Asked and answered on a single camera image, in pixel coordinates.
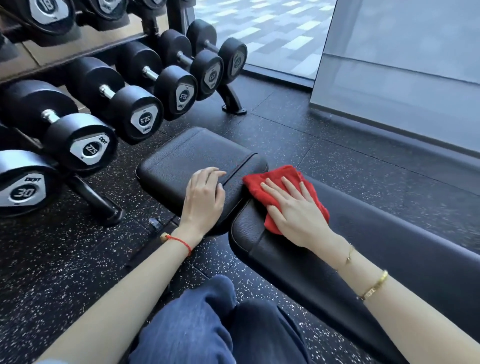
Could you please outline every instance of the weight bench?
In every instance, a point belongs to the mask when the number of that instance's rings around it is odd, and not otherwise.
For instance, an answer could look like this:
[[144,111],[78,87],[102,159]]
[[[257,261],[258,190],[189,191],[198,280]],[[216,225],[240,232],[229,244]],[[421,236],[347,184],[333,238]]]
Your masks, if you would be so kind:
[[[383,363],[407,364],[380,325],[330,267],[264,228],[266,209],[241,178],[268,169],[260,155],[206,129],[171,139],[137,168],[142,187],[181,214],[192,173],[216,166],[227,175],[224,212],[212,234],[229,231],[235,255],[327,325]],[[312,178],[330,226],[380,268],[480,341],[480,256]]]

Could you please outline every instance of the rubber gym floor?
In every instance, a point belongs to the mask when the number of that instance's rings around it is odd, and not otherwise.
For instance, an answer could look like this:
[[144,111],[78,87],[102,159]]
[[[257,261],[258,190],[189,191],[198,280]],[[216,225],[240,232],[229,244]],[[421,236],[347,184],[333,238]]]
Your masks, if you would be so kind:
[[[136,146],[120,142],[118,158],[89,178],[128,210],[103,228],[86,203],[65,189],[51,206],[4,220],[0,236],[0,363],[29,363],[125,274],[125,264],[153,237],[149,218],[178,221],[142,191],[136,165],[171,137],[202,126],[263,153],[270,169],[292,164],[360,200],[480,253],[480,162],[309,109],[309,93],[241,76],[233,84],[245,116],[221,110],[214,94]],[[302,329],[319,363],[372,359],[240,262],[226,235],[206,239],[183,263],[162,300],[216,274],[230,277],[238,300],[269,299]]]

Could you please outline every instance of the jeans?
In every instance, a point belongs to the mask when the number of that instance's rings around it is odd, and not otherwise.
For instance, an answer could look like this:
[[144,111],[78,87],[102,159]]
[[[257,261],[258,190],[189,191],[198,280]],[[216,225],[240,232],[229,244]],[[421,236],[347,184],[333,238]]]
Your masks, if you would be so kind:
[[161,309],[139,336],[130,364],[310,363],[293,321],[269,301],[236,302],[215,276]]

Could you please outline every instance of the person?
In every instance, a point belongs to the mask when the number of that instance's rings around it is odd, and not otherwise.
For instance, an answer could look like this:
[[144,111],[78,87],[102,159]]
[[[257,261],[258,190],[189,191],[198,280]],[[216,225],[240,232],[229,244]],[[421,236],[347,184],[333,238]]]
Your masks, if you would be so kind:
[[[90,307],[37,363],[118,363],[187,257],[187,245],[195,248],[219,219],[225,191],[218,178],[224,174],[213,167],[193,174],[172,238]],[[338,272],[411,364],[480,363],[475,340],[333,232],[304,185],[299,191],[287,179],[282,182],[288,193],[270,180],[262,183],[279,202],[280,210],[267,208],[279,230]],[[165,305],[142,329],[129,362],[309,363],[310,358],[281,309],[262,300],[237,303],[232,282],[215,276]]]

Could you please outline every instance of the outdoor pavement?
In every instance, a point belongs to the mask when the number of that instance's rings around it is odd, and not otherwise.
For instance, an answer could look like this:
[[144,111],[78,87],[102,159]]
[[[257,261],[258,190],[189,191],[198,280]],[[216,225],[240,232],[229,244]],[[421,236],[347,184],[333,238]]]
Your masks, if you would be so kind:
[[247,63],[315,79],[336,0],[197,0],[195,17],[248,47]]

